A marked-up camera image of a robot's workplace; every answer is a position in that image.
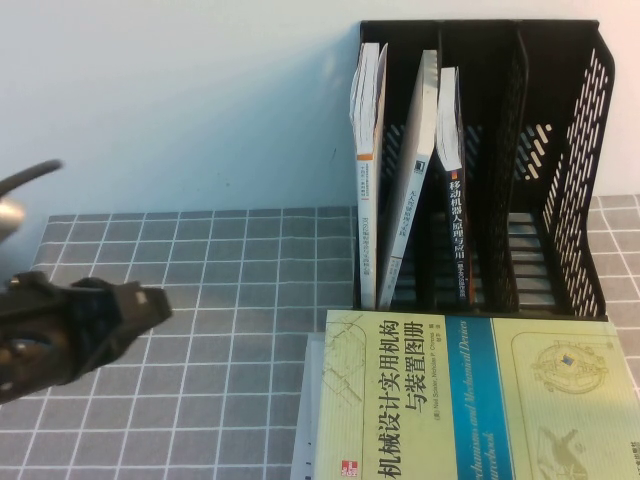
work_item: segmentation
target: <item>red logo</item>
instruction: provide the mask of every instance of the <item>red logo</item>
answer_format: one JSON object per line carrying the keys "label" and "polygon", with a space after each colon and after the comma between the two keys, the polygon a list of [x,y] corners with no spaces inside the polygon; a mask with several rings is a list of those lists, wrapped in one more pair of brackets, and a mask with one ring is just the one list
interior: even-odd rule
{"label": "red logo", "polygon": [[349,460],[342,461],[342,476],[343,477],[357,477],[358,476],[358,462],[350,462]]}

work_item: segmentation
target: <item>robotic arm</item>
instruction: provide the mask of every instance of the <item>robotic arm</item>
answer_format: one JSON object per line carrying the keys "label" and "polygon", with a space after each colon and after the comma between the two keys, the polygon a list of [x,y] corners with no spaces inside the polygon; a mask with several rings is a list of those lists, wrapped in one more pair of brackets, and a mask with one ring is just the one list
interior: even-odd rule
{"label": "robotic arm", "polygon": [[[60,168],[45,162],[0,181],[0,197]],[[0,241],[22,220],[0,204]],[[163,290],[138,282],[85,278],[57,287],[42,272],[15,275],[0,294],[0,404],[73,382],[120,358],[133,341],[171,316]]]}

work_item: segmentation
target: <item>metal part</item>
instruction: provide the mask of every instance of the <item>metal part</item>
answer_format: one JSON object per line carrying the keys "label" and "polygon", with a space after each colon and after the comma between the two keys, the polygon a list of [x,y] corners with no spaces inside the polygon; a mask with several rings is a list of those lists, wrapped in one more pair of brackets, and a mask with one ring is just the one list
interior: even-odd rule
{"label": "metal part", "polygon": [[0,242],[14,233],[24,220],[24,208],[8,198],[0,199]]}

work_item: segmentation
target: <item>book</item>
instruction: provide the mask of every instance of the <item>book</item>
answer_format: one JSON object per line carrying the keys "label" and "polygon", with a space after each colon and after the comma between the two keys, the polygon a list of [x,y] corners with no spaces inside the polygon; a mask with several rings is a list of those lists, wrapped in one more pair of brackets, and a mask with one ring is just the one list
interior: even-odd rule
{"label": "book", "polygon": [[314,478],[640,476],[607,322],[330,311],[322,381]]}
{"label": "book", "polygon": [[296,437],[293,444],[291,480],[313,479],[323,355],[324,335],[321,333],[309,334],[302,375]]}
{"label": "book", "polygon": [[433,154],[438,110],[438,52],[425,50],[416,75],[400,157],[387,206],[378,310],[389,310],[422,184]]}
{"label": "book", "polygon": [[378,242],[378,188],[382,154],[382,129],[387,72],[387,46],[360,46],[358,68],[351,84],[349,117],[356,145],[358,189],[358,242],[360,303],[376,306],[376,258]]}
{"label": "book", "polygon": [[473,303],[473,289],[457,67],[443,68],[440,72],[436,150],[445,176],[445,212],[454,260],[456,302],[469,306]]}

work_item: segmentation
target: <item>white book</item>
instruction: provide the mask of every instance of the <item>white book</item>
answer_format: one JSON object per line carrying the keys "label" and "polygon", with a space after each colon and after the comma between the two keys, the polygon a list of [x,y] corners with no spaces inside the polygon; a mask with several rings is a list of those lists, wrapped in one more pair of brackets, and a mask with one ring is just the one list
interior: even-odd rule
{"label": "white book", "polygon": [[324,334],[309,334],[293,446],[291,480],[312,480],[324,365]]}
{"label": "white book", "polygon": [[358,68],[351,85],[349,116],[356,144],[360,299],[363,309],[376,306],[376,249],[378,241],[378,182],[387,71],[387,46],[360,47]]}
{"label": "white book", "polygon": [[438,118],[438,52],[425,50],[416,75],[396,178],[386,212],[378,309],[389,310],[422,184],[435,146]]}

